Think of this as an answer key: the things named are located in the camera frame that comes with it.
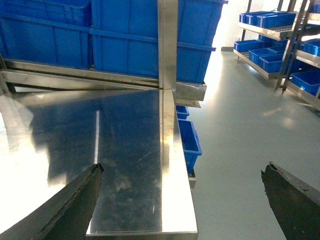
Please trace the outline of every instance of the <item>gray floor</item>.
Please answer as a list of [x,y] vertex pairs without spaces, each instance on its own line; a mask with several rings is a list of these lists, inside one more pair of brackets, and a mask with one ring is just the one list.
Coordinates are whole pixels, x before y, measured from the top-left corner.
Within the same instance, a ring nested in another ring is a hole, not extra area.
[[285,240],[260,170],[272,161],[320,190],[320,117],[274,91],[230,52],[212,54],[201,109],[189,108],[203,155],[192,193],[199,240]]

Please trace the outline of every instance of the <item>stainless steel table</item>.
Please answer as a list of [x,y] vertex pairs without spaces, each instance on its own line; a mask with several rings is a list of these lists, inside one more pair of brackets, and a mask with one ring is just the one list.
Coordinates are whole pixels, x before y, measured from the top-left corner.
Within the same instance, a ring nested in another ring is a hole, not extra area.
[[0,233],[93,163],[105,171],[86,238],[198,238],[171,90],[0,96]]

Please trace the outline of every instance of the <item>blue plastic crate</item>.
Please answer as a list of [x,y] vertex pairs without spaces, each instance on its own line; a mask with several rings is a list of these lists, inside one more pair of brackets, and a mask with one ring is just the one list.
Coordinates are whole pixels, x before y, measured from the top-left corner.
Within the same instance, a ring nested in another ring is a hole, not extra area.
[[294,73],[292,83],[315,96],[320,87],[320,70]]
[[[91,29],[94,68],[99,71],[159,77],[158,39]],[[177,80],[203,83],[212,51],[190,43],[177,43]]]
[[0,12],[88,27],[91,0],[0,0]]
[[320,14],[320,2],[315,2],[310,8],[310,13]]
[[244,12],[239,14],[239,22],[249,24],[249,16],[267,13],[266,11]]
[[272,41],[261,41],[261,42],[262,42],[262,48],[263,49],[272,47]]
[[188,174],[191,174],[197,157],[202,155],[198,134],[192,121],[179,119],[183,152]]
[[260,66],[260,57],[274,55],[275,52],[268,48],[253,49],[249,51],[249,60]]
[[203,84],[211,53],[216,48],[190,43],[177,43],[176,79]]
[[286,46],[273,46],[273,47],[268,47],[269,50],[275,52],[276,54],[283,54],[286,50]]
[[259,25],[259,16],[268,16],[268,15],[273,15],[277,13],[277,11],[266,11],[266,12],[257,12],[257,14],[255,14],[255,12],[249,13],[247,14],[245,17],[247,18],[247,22],[250,25],[253,26],[258,26]]
[[[211,46],[225,0],[179,0],[178,42]],[[96,30],[158,38],[157,0],[92,0]]]
[[320,39],[312,40],[304,43],[304,51],[313,54],[316,56],[320,56]]
[[187,106],[177,105],[177,106],[175,107],[175,109],[176,109],[176,115],[177,115],[178,119],[184,119],[184,120],[186,120],[187,117],[190,115]]
[[295,21],[296,12],[281,12],[274,15],[258,16],[258,26],[269,29],[292,25]]
[[212,46],[226,0],[179,0],[178,42]]
[[[269,56],[260,57],[261,63],[260,67],[265,70],[267,73],[278,73],[280,71],[282,65],[283,54],[275,54]],[[295,72],[299,70],[301,66],[301,61],[295,60],[290,72]]]
[[262,42],[266,42],[266,43],[272,43],[274,40],[272,38],[269,38],[267,36],[263,36],[263,35],[259,35],[258,39]]
[[88,28],[0,12],[0,52],[6,59],[88,69]]
[[244,40],[234,42],[234,49],[239,53],[248,52],[252,49],[261,49],[262,47],[263,43],[258,40]]
[[282,41],[273,40],[272,46],[273,47],[287,46],[287,43],[288,43],[288,40],[282,40]]

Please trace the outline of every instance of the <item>metal shelving rack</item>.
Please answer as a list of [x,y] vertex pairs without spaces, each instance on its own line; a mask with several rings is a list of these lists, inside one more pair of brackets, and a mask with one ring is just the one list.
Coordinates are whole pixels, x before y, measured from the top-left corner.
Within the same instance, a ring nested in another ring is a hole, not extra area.
[[[261,76],[263,76],[266,80],[275,80],[274,86],[275,89],[282,88],[283,91],[288,88],[299,97],[304,99],[309,104],[312,104],[315,108],[320,110],[320,100],[319,100],[319,91],[316,96],[311,95],[310,93],[302,90],[298,86],[294,85],[290,81],[290,76],[286,75],[286,73],[290,72],[291,66],[293,64],[294,59],[300,60],[307,64],[310,64],[314,67],[320,68],[320,57],[309,54],[302,50],[298,50],[299,45],[301,43],[302,36],[306,35],[316,35],[319,33],[319,28],[309,27],[307,24],[320,25],[320,13],[309,13],[310,6],[314,2],[319,2],[319,0],[303,0],[299,6],[299,10],[295,16],[294,22],[292,26],[282,26],[275,28],[261,28],[245,23],[238,23],[238,26],[245,31],[251,31],[262,36],[281,41],[288,40],[286,45],[283,58],[282,65],[279,72],[276,73],[268,73],[263,70],[260,66],[256,65],[252,61],[248,59],[248,52],[238,52],[233,50],[233,52],[238,56],[238,59],[242,59],[248,65],[250,65],[253,69],[255,69]],[[283,0],[279,1],[277,10],[280,11],[283,5]],[[295,8],[296,0],[291,0],[288,5],[288,12],[292,12]],[[290,60],[290,54],[293,51],[294,57]]]
[[[304,19],[306,16],[306,12],[305,12],[306,3],[307,3],[307,0],[302,1],[292,26],[262,28],[258,26],[241,23],[241,22],[238,23],[238,26],[246,31],[251,31],[277,41],[288,40],[287,46],[283,54],[280,71],[276,73],[268,73],[264,71],[260,66],[250,61],[248,59],[247,52],[238,52],[236,50],[233,50],[233,52],[238,56],[238,59],[244,60],[247,64],[249,64],[253,69],[255,69],[266,80],[273,81],[274,87],[276,89],[281,87],[282,80],[284,77],[286,77],[286,67],[290,62],[289,61],[290,54],[293,50],[294,43],[296,42],[296,38],[300,34],[302,27],[304,27],[305,25]],[[282,5],[283,5],[283,0],[280,0],[277,8],[278,11],[281,11]],[[292,12],[295,8],[295,5],[296,5],[296,0],[290,0],[288,4],[287,12]]]
[[[308,23],[308,24],[320,26],[320,13],[309,13],[310,6],[314,2],[320,2],[320,1],[319,0],[310,0],[309,1],[309,8],[308,8],[308,11],[306,11],[304,22],[305,22],[305,24]],[[297,59],[301,62],[304,62],[306,64],[309,64],[311,66],[314,66],[316,68],[320,68],[320,57],[319,56],[316,56],[316,55],[310,54],[308,52],[297,49],[301,43],[302,36],[306,33],[305,30],[306,29],[303,28],[302,34],[300,34],[298,36],[298,39],[296,42],[297,47],[295,48],[293,58]],[[283,90],[285,91],[286,89],[289,89],[291,92],[296,94],[298,97],[300,97],[301,99],[306,101],[308,104],[312,105],[313,107],[315,107],[317,110],[320,111],[320,99],[319,99],[320,89],[318,89],[317,94],[314,96],[314,95],[310,94],[309,92],[303,90],[302,88],[298,87],[294,83],[292,83],[289,76],[286,77],[285,82],[284,82],[284,86],[283,86]]]

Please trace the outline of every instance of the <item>white wall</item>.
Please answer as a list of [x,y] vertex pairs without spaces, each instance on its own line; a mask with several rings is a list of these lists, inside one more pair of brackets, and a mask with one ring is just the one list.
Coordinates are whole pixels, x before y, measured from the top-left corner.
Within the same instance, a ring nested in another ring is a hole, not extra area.
[[[242,29],[238,27],[239,14],[245,13],[249,0],[229,0],[222,9],[221,19],[218,24],[212,46],[219,50],[221,47],[233,47],[235,41],[242,36]],[[286,11],[290,0],[284,0],[282,11]],[[279,0],[252,0],[250,12],[272,11],[278,7]],[[246,31],[245,39],[256,39],[258,35]]]

